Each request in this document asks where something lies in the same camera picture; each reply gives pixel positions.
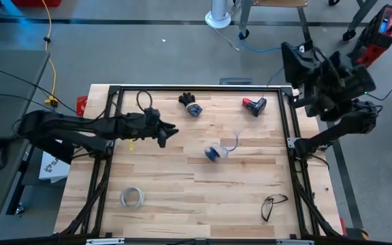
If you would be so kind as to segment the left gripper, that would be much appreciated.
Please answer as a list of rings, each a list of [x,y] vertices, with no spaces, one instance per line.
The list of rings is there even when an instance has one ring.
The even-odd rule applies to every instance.
[[[142,140],[145,140],[148,137],[151,137],[152,139],[157,139],[159,147],[164,148],[166,146],[168,135],[174,135],[178,132],[179,129],[174,124],[168,122],[161,122],[161,120],[159,119],[159,121],[155,125],[148,125],[146,123],[146,126],[142,132]]]

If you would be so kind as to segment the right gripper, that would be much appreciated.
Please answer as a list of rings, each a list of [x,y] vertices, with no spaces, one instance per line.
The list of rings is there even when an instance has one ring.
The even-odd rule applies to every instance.
[[[313,47],[312,40],[298,46],[293,46],[289,42],[282,42],[285,81],[293,88],[299,88],[307,83],[312,78],[314,71],[314,56],[319,54],[323,61],[316,68],[318,77],[312,84],[314,101],[311,105],[306,106],[306,114],[308,117],[322,116],[329,118],[337,110],[333,94],[339,85],[339,73],[333,61],[320,48],[315,47],[313,55]]]

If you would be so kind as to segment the black wire spool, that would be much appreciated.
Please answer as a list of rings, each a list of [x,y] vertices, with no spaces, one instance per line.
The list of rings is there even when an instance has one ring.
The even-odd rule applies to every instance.
[[[217,159],[221,157],[221,150],[218,146],[212,145],[204,151],[206,157],[212,161],[216,162]]]

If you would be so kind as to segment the black glove blue yellow cuff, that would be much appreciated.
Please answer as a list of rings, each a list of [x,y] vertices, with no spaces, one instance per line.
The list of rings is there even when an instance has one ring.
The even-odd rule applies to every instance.
[[[202,107],[196,102],[195,96],[191,93],[183,93],[178,101],[182,103],[185,110],[193,117],[198,117],[203,111]]]

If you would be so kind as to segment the red black tool battery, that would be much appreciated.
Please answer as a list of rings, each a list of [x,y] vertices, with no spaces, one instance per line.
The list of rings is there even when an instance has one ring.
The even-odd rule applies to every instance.
[[[257,102],[251,101],[248,98],[243,98],[242,105],[251,112],[251,114],[255,117],[258,117],[262,111],[265,109],[267,104],[267,99],[260,98]]]

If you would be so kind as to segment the grey metal plate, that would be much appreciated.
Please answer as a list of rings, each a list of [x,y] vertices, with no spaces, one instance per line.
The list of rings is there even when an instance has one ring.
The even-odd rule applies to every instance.
[[[251,78],[221,78],[219,80],[220,85],[252,85]]]

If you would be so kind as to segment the wooden table on casters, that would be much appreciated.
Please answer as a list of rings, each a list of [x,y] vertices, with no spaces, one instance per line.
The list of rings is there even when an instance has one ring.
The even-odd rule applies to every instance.
[[[342,39],[349,41],[356,36],[356,28],[361,24],[362,20],[368,15],[370,10],[376,5],[378,0],[355,0],[359,6],[359,10],[353,16],[353,19],[348,24],[347,31],[343,34]],[[309,31],[309,22],[306,20],[304,8],[308,5],[308,0],[233,0],[236,7],[241,8],[240,22],[238,24],[240,40],[244,40],[249,36],[247,29],[248,19],[250,16],[251,7],[292,7],[297,9],[299,16],[298,26],[301,27],[304,40],[307,42],[311,40]]]

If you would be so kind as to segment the white pole base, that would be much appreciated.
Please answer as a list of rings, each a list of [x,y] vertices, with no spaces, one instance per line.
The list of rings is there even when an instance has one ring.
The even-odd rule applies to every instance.
[[[228,0],[211,0],[211,9],[205,15],[205,22],[214,29],[224,29],[231,23],[231,14],[227,9]]]

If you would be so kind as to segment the red black tool case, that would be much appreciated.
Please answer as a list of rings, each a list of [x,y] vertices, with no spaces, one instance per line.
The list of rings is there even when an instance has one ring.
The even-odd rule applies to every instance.
[[[361,32],[351,59],[356,64],[369,67],[392,44],[392,5],[386,4]]]

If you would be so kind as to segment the black angled stand bar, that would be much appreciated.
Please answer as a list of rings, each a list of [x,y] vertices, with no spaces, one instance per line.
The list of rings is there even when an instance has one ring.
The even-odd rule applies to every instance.
[[[20,138],[28,140],[34,147],[49,153],[54,158],[71,164],[74,156],[75,140],[68,137],[55,137],[48,134],[19,135]]]

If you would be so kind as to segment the white printed box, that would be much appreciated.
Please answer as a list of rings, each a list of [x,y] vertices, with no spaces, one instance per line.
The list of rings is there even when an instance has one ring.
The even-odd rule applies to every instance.
[[[55,183],[66,178],[69,170],[70,164],[53,157],[47,152],[43,152],[38,178]]]

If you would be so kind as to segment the black safety glasses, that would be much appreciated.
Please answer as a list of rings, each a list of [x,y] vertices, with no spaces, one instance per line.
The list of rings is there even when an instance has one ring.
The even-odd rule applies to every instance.
[[[261,218],[268,222],[272,214],[272,210],[276,204],[284,203],[288,201],[289,198],[283,194],[273,194],[266,197],[261,204]]]

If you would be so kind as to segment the grey desk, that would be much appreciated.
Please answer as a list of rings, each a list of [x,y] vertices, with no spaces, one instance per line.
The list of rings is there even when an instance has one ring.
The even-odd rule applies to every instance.
[[[0,140],[8,141],[0,170],[0,214],[28,144],[15,138],[12,125],[27,112],[48,57],[44,51],[0,49]]]

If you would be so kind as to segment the red plastic crate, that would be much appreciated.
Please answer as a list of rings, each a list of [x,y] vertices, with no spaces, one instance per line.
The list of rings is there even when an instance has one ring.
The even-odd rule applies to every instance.
[[[58,7],[62,0],[11,0],[17,7]]]

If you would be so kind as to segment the silver metal bracket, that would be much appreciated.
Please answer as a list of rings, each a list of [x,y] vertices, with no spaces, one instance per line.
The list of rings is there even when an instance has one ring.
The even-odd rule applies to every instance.
[[[89,239],[85,245],[124,245],[124,238],[96,238]]]
[[[276,240],[276,245],[315,245],[315,243],[312,240],[285,239],[285,240]]]

